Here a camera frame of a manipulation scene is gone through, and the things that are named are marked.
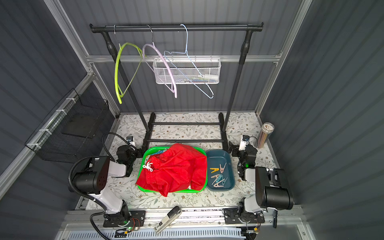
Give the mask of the salmon clothespin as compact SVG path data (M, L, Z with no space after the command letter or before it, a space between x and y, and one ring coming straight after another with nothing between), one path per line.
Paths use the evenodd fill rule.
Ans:
M225 168L226 168L226 165L227 164L224 164L224 166L222 166L221 164L219 165L219 170L220 170L220 173L222 174L223 172L224 172L224 170L225 170Z

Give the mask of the yellow clothespin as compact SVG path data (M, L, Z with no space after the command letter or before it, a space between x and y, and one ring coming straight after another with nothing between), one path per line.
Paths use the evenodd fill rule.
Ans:
M219 172L220 168L210 168L211 174Z

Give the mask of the beige clothespin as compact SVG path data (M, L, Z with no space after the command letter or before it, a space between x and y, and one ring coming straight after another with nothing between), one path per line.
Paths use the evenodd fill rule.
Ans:
M220 181L220 182L218 182L218 183L215 183L213 186L214 186L214 188L220 188L220 187L223 187L223 185L221 185L221 182L222 181Z

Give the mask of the light blue wire hanger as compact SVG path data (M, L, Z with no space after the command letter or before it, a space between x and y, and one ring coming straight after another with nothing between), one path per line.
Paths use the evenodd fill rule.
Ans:
M193 72L194 73L198 73L198 77L197 77L197 80L205 80L204 79L204 75L201 73L201 71L198 69L198 67L196 66L196 64L192 61L191 57L189 56L189 52L188 52L188 44L189 44L189 32L188 32L188 29L186 27L186 25L184 24L180 24L181 27L184 28L185 32L186 32L186 40L185 40L185 48L184 48L184 51L183 52L175 52L175 51L167 51L167 50L164 50L164 57L166 58L167 61L169 61L185 78L188 82L190 82L191 84L193 84L198 90L200 90L200 92L202 92L206 97L208 97L209 99L213 99L214 98L214 92L213 90L211 89L211 87L208 85L207 82L203 82L204 85L206 85L210 91L210 95L207 94L205 91L203 91L195 81L193 81L192 79L190 79L189 77L187 77L183 71L181 71L171 60L169 60L169 57L173 57L174 55L181 55L183 57L186 57L187 60L189 61L189 64L192 64L192 69L193 69Z

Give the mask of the lilac plastic hanger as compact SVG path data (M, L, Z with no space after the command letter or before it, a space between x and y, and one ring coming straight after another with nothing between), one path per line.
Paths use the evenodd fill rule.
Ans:
M163 85L166 86L174 94L174 98L176 99L178 97L178 91L177 91L177 85L174 79L174 75L165 57L161 54L161 52L155 46L154 33L151 26L147 25L147 27L149 28L152 34L152 43L144 44L144 46L142 47L142 53L143 53L142 58L145 61L145 63L148 65L148 67L152 70L152 72L155 74L155 77L158 78L163 83ZM164 68L162 68L162 70L164 71L163 79L160 77L160 73L158 71L155 71L155 68L153 66L151 67L150 64L147 62L147 57L145 53L146 47L152 48L158 54L158 57L160 58L161 62L164 64Z

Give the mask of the green plastic hanger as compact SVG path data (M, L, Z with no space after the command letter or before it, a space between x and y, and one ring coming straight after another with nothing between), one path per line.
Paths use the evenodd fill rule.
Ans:
M115 62L114 83L115 83L116 96L117 96L119 104L121 105L123 103L122 98L124 97L125 93L129 89L129 87L131 86L131 84L132 84L133 80L135 79L137 72L141 66L142 59L143 59L143 51L137 45L129 43L129 42L126 42L126 43L121 45L121 43L118 41L118 44L119 44L119 51L118 51L116 62ZM128 83L128 86L126 87L126 89L124 91L122 91L122 89L119 85L119 67L120 67L120 62L121 62L121 56L122 56L123 50L126 46L133 47L137 50L137 52L140 56L140 61L139 61L139 65L138 65L137 69L135 70L133 77L131 78L130 82Z

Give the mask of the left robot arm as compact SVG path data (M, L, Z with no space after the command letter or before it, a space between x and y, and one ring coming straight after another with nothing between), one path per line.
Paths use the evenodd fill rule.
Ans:
M70 169L69 189L102 207L103 211L97 215L104 217L104 228L134 231L144 225L145 212L131 212L128 204L107 186L108 178L129 177L137 156L142 156L133 136L126 137L123 142L125 144L118 147L116 160L103 144L106 156L85 157L77 161Z

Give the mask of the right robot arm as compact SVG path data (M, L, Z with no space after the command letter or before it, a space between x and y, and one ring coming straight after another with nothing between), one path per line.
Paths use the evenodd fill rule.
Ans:
M238 174L245 182L255 183L255 193L242 198L236 208L222 209L227 225L257 224L265 222L264 213L272 211L273 227L277 227L278 211L291 210L294 206L286 172L283 169L269 169L256 166L258 150L242 141L240 146L229 143L229 151L238 157Z

